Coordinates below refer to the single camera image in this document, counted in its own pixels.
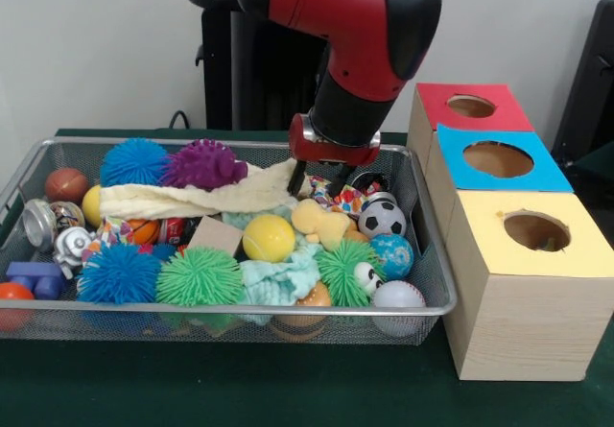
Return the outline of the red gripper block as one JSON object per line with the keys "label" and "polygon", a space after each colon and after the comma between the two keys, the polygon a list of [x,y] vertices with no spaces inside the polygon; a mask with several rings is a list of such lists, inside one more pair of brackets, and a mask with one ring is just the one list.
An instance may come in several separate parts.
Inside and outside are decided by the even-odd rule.
{"label": "red gripper block", "polygon": [[367,166],[377,157],[381,146],[381,132],[376,131],[366,146],[346,147],[319,136],[307,114],[295,114],[289,127],[289,147],[297,160],[288,183],[290,195],[298,195],[305,180],[307,162],[342,163],[340,171],[328,184],[327,193],[337,197],[355,167]]}

